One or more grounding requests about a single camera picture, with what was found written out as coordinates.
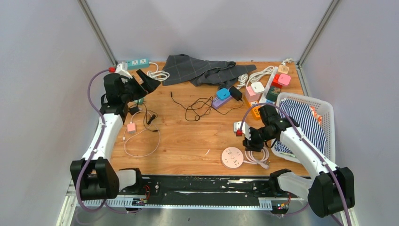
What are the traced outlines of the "teal power strip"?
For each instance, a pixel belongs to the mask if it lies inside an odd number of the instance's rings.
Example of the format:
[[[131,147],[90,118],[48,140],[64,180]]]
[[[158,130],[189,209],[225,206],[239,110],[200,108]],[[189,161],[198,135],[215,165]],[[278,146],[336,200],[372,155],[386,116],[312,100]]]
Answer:
[[[128,70],[147,68],[150,65],[149,60],[147,58],[129,60],[126,63],[127,63]]]

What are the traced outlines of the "round pink power socket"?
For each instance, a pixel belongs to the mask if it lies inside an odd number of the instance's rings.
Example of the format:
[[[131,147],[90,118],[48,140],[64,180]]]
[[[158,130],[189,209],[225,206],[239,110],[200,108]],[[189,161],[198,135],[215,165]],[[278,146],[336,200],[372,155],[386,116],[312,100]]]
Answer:
[[[244,156],[240,149],[236,147],[228,147],[222,151],[221,161],[223,166],[234,170],[244,163]]]

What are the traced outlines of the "black plug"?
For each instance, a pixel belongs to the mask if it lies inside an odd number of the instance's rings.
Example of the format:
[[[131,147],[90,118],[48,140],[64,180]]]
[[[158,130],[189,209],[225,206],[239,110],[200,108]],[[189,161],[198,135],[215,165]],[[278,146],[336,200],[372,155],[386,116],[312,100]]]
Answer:
[[[128,111],[129,111],[129,113],[130,113],[131,115],[134,115],[135,113],[141,111],[141,108],[138,107],[138,106],[130,107],[130,108],[128,109]]]

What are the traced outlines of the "pink USB charger plug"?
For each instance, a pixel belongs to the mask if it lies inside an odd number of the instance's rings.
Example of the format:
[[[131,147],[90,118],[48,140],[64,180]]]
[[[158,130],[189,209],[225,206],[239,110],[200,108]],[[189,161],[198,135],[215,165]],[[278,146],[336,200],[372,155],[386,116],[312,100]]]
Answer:
[[[129,123],[128,125],[127,125],[127,133],[136,133],[136,131],[137,131],[137,128],[136,128],[136,124],[135,123]]]

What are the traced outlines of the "black power adapter brick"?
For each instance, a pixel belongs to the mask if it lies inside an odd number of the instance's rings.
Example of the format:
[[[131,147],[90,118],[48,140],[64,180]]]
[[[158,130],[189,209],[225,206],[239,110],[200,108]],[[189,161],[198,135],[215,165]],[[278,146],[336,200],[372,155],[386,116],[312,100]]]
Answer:
[[[234,87],[234,86],[230,87],[229,88],[229,93],[236,101],[241,101],[242,100],[243,94],[236,87]]]

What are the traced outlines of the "purple USB power strip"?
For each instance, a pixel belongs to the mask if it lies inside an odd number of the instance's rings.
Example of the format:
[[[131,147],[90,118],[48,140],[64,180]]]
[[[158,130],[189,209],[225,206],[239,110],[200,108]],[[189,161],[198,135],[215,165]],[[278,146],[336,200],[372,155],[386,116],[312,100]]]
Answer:
[[[222,107],[224,104],[226,104],[228,101],[232,99],[232,96],[228,96],[226,99],[221,100],[219,97],[215,97],[212,100],[212,107],[215,110],[218,110],[220,107]]]

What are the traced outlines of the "blue square plug adapter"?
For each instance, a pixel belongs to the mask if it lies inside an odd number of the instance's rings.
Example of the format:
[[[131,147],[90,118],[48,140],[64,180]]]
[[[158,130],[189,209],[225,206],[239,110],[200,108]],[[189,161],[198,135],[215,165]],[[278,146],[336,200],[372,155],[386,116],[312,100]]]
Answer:
[[[223,88],[223,89],[220,89],[220,90],[218,90],[216,92],[216,96],[220,100],[225,100],[225,99],[227,99],[230,96],[230,92],[229,92],[228,89]]]

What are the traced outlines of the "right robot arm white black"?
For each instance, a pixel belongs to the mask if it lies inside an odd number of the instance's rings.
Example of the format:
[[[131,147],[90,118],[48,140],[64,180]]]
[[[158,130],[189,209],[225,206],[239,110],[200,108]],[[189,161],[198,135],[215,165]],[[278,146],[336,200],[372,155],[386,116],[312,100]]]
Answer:
[[[354,174],[348,167],[339,167],[324,156],[305,136],[299,124],[283,110],[269,103],[257,104],[263,127],[255,129],[241,122],[234,124],[236,136],[243,136],[247,151],[261,151],[271,140],[284,144],[307,170],[305,179],[288,169],[270,174],[269,191],[274,196],[290,192],[304,199],[320,218],[343,211],[351,225],[350,209],[355,205]]]

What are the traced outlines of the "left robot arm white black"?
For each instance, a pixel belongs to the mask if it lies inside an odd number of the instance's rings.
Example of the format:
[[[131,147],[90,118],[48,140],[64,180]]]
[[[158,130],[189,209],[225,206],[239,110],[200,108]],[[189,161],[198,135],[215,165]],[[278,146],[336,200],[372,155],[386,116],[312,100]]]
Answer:
[[[161,82],[142,70],[136,72],[138,80],[109,69],[103,73],[105,94],[101,96],[100,108],[91,99],[91,89],[87,91],[88,101],[99,115],[96,132],[82,158],[70,165],[76,194],[81,201],[114,199],[125,188],[132,194],[140,194],[144,189],[138,168],[115,171],[110,157],[129,113],[128,104],[152,93]]]

